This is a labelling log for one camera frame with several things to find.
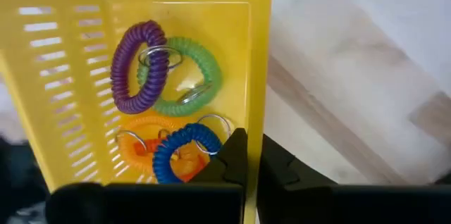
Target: green coil keychain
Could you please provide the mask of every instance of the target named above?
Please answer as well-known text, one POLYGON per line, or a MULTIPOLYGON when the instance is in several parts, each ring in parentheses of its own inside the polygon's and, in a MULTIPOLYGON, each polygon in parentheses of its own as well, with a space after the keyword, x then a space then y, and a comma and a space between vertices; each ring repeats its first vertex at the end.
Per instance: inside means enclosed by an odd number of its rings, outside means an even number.
MULTIPOLYGON (((161 49, 177 51, 191 58, 204 76, 204 83, 191 89, 177 101, 167 101, 160 97, 152 106, 157 112, 167 116, 188 116, 198 111, 216 96, 221 88, 222 76, 221 69, 210 51, 191 39, 171 37, 163 48, 158 47, 152 50, 152 47, 150 47, 147 57, 151 56, 153 51, 160 51, 161 49)), ((140 86, 146 82, 148 74, 149 66, 146 65, 145 61, 141 61, 137 71, 140 86)))

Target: spiral wrist keychain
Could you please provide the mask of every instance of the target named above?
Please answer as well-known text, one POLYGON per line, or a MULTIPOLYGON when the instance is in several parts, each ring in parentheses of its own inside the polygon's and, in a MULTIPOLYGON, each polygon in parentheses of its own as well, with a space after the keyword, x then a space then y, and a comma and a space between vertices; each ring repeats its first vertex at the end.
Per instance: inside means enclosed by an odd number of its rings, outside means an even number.
MULTIPOLYGON (((221 69, 207 49, 184 37, 171 37, 165 46, 157 48, 166 48, 166 51, 176 51, 179 54, 190 57, 199 66, 204 76, 204 83, 191 89, 177 101, 166 101, 160 97, 153 105, 156 111, 167 116, 187 116, 198 111, 216 96, 222 84, 221 69)), ((151 60, 153 53, 158 51, 160 50, 152 50, 152 47, 146 50, 151 60)), ((153 72, 153 68, 146 65, 144 61, 140 60, 141 63, 137 71, 138 83, 142 87, 146 86, 149 80, 148 75, 153 72)))
MULTIPOLYGON (((186 120, 170 119, 163 116, 147 116, 134 119, 121 128, 116 134, 116 143, 119 146, 121 156, 130 166, 144 173, 153 175, 152 159, 155 151, 162 142, 166 141, 161 133, 176 130, 186 124, 186 120), (163 128, 156 139, 142 139, 133 130, 145 125, 159 125, 163 128)), ((201 171, 207 161, 206 156, 198 150, 196 145, 180 148, 171 157, 172 170, 184 182, 189 181, 201 171)))
POLYGON ((111 90, 119 111, 136 114, 146 111, 159 98, 168 74, 168 54, 165 51, 154 52, 149 57, 149 70, 145 83, 137 95, 130 97, 128 89, 128 72, 130 64, 141 43, 147 46, 166 43, 164 32, 153 20, 138 23, 124 34, 114 53, 111 64, 111 90))
POLYGON ((218 136, 210 128, 200 123, 203 119, 208 117, 220 118, 227 125, 228 136, 230 136, 231 131, 227 120, 215 114, 205 115, 196 123, 187 124, 184 128, 179 129, 172 135, 168 135, 167 140, 163 141, 161 145, 158 146, 158 149, 154 154, 154 173, 160 184, 183 182, 172 171, 170 159, 177 149, 189 144, 192 140, 196 142, 196 145, 201 151, 210 156, 214 156, 219 152, 222 144, 218 136), (206 150, 203 150, 203 148, 199 146, 199 143, 204 146, 206 150))

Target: wooden floor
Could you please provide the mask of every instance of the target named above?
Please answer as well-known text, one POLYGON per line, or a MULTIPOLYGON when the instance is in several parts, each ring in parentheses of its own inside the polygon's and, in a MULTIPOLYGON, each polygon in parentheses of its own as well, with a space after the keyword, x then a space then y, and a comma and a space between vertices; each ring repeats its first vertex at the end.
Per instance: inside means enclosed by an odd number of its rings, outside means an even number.
POLYGON ((273 0, 265 133, 340 183, 451 169, 450 2, 394 1, 273 0))

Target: orange coil keychain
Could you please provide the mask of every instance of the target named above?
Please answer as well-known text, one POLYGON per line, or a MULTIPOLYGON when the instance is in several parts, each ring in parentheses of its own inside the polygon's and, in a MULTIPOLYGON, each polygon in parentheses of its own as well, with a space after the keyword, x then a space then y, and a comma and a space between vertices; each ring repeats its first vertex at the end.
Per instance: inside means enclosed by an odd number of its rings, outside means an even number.
MULTIPOLYGON (((161 145, 166 137, 162 132, 170 134, 189 123, 182 118, 168 118, 160 115, 145 116, 131 120, 122 126, 116 134, 116 143, 121 151, 121 156, 131 167, 154 175, 152 159, 157 147, 161 145), (163 129, 158 132, 157 138, 142 139, 136 131, 146 125, 158 125, 163 129)), ((197 145, 192 142, 179 148, 171 157, 171 168, 173 172, 183 181, 191 180, 209 162, 208 154, 202 153, 197 145)))

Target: plastic basket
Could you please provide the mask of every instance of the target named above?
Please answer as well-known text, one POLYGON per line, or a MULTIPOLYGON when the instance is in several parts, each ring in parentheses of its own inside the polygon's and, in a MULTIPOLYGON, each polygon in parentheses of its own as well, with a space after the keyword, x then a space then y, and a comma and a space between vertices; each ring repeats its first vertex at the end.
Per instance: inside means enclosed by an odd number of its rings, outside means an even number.
MULTIPOLYGON (((115 110, 108 67, 126 29, 152 19, 167 37, 195 39, 216 57, 223 71, 223 87, 192 118, 214 112, 229 118, 235 127, 247 129, 247 207, 253 208, 270 2, 1 0, 1 70, 50 190, 82 180, 148 180, 129 169, 117 154, 114 130, 128 117, 115 110)), ((184 77, 198 80, 199 75, 184 77)), ((130 81, 135 82, 134 74, 130 81)))

